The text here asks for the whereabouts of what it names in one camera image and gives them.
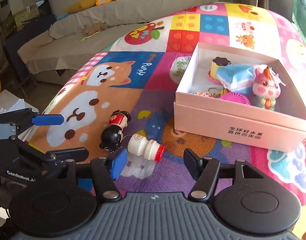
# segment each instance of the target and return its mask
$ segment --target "round black pad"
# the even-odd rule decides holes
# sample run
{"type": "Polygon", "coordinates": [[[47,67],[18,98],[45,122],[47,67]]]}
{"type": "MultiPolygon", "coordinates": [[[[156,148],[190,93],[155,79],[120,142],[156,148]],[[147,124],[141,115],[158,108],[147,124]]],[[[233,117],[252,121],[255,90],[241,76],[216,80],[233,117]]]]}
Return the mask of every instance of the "round black pad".
{"type": "Polygon", "coordinates": [[[73,182],[50,179],[33,183],[10,202],[11,220],[23,232],[55,237],[79,228],[96,209],[93,195],[73,182]]]}
{"type": "Polygon", "coordinates": [[[214,211],[229,227],[252,235],[273,235],[291,229],[301,203],[271,178],[240,179],[222,190],[214,211]]]}

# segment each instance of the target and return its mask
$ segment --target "red bottle cap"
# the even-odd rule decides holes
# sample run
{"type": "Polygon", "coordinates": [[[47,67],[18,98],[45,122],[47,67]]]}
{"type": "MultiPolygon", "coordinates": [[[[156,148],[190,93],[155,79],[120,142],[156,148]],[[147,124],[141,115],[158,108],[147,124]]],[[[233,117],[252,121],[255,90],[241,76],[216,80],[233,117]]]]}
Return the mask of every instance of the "red bottle cap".
{"type": "Polygon", "coordinates": [[[160,145],[160,147],[157,149],[155,159],[154,159],[156,162],[159,162],[160,160],[162,160],[164,150],[165,150],[165,146],[160,145]]]}

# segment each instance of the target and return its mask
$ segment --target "sofa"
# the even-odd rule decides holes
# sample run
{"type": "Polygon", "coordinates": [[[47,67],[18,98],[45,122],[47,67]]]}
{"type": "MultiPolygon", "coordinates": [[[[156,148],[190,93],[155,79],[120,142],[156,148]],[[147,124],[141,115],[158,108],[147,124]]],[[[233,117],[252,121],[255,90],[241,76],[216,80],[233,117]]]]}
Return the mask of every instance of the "sofa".
{"type": "Polygon", "coordinates": [[[64,85],[93,55],[121,36],[179,10],[215,2],[219,0],[110,2],[55,22],[48,31],[24,44],[18,55],[37,80],[64,85]],[[85,37],[84,25],[93,25],[96,21],[106,22],[109,28],[81,41],[85,37]]]}

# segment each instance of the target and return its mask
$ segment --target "yellow pillow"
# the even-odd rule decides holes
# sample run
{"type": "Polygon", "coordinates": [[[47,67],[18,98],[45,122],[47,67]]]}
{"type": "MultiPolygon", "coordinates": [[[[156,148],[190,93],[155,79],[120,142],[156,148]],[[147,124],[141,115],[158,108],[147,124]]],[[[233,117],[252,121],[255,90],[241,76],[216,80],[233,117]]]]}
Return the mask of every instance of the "yellow pillow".
{"type": "Polygon", "coordinates": [[[93,6],[95,6],[95,0],[82,0],[82,1],[79,1],[71,5],[69,8],[65,9],[65,12],[77,13],[77,12],[89,9],[93,6]]]}

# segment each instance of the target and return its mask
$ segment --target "pink gingham pattern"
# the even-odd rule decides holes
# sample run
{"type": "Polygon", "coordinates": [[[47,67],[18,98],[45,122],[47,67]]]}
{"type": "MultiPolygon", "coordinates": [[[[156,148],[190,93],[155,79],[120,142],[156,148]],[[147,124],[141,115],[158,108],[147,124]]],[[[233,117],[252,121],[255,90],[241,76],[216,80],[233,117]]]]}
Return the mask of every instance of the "pink gingham pattern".
{"type": "Polygon", "coordinates": [[[89,62],[87,62],[82,68],[80,68],[71,78],[70,80],[65,84],[65,86],[67,85],[75,85],[79,80],[81,80],[81,78],[83,78],[87,72],[93,68],[96,63],[98,63],[101,59],[103,59],[106,55],[108,54],[108,52],[99,52],[97,54],[95,54],[95,56],[93,58],[91,58],[89,60],[89,62]]]}

